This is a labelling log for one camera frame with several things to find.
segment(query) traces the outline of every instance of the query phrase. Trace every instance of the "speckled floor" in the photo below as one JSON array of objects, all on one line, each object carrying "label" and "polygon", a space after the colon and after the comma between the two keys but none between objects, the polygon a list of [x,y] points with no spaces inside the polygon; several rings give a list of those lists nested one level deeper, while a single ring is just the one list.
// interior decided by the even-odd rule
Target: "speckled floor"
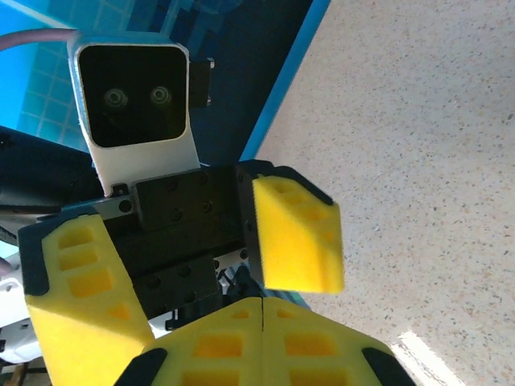
[{"label": "speckled floor", "polygon": [[340,203],[315,311],[423,385],[515,384],[515,4],[333,0],[259,158]]}]

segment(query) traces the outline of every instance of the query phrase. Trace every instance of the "blue tiled wall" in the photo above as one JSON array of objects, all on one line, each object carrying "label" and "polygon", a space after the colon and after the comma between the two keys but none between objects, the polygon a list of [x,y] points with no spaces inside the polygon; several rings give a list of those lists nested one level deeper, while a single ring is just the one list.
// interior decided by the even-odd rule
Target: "blue tiled wall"
[{"label": "blue tiled wall", "polygon": [[[99,32],[124,31],[134,7],[134,0],[50,0],[47,6],[42,0],[22,3],[70,27]],[[65,43],[38,46],[18,130],[86,150]]]}]

